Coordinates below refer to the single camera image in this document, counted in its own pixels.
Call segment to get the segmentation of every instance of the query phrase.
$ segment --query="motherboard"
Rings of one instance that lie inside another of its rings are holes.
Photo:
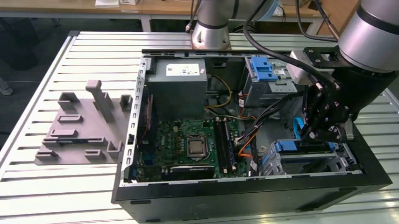
[[[235,119],[159,121],[155,152],[143,152],[138,169],[143,181],[246,176],[246,161],[235,160],[238,136]]]

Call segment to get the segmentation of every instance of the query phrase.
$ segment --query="slotted aluminum surface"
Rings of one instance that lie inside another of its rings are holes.
[[[297,35],[254,35],[274,50],[333,46]],[[254,49],[242,34],[231,35],[233,49]],[[0,151],[0,219],[6,223],[131,224],[132,218],[111,204],[116,165],[36,166],[32,162],[55,119],[63,91],[91,98],[88,79],[103,81],[111,97],[132,94],[142,49],[190,49],[190,36],[176,33],[82,32],[68,37]],[[365,223],[399,222],[399,114],[389,91],[365,108],[358,128],[394,184],[350,198],[331,208],[307,213],[199,220],[190,223]]]

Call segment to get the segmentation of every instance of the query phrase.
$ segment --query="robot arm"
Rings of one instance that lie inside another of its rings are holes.
[[[262,0],[202,0],[191,42],[195,49],[229,49],[229,20],[250,17]],[[277,0],[270,0],[254,20],[270,17],[277,8]]]
[[[277,0],[202,0],[193,47],[229,49],[229,19],[257,21],[271,16],[275,7]],[[353,121],[359,111],[398,77],[398,9],[398,0],[362,0],[338,46],[295,50],[291,58],[255,41],[246,23],[245,35],[251,44],[287,62],[295,83],[306,85],[302,140],[346,142],[353,139]]]
[[[317,85],[307,88],[303,140],[351,140],[351,122],[359,111],[398,77],[398,8],[397,0],[362,0],[338,46],[305,49],[303,54],[314,67],[334,69],[331,76],[326,75],[335,82],[335,88]]]

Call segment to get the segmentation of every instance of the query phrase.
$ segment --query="power supply label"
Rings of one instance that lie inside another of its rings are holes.
[[[168,64],[167,76],[199,76],[201,65],[199,64]]]

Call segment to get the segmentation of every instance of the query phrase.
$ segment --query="ram slot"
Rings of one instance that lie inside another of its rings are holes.
[[[237,170],[237,167],[235,167],[237,161],[235,161],[234,145],[233,145],[233,139],[231,139],[231,136],[230,136],[229,121],[227,121],[226,118],[225,118],[223,123],[225,123],[223,125],[225,125],[225,134],[226,134],[229,167],[230,167],[230,170]]]
[[[229,135],[229,127],[227,127],[227,123],[223,120],[219,119],[215,120],[214,131],[215,131],[219,169],[221,172],[226,174],[233,170],[234,152],[233,152],[233,143]]]

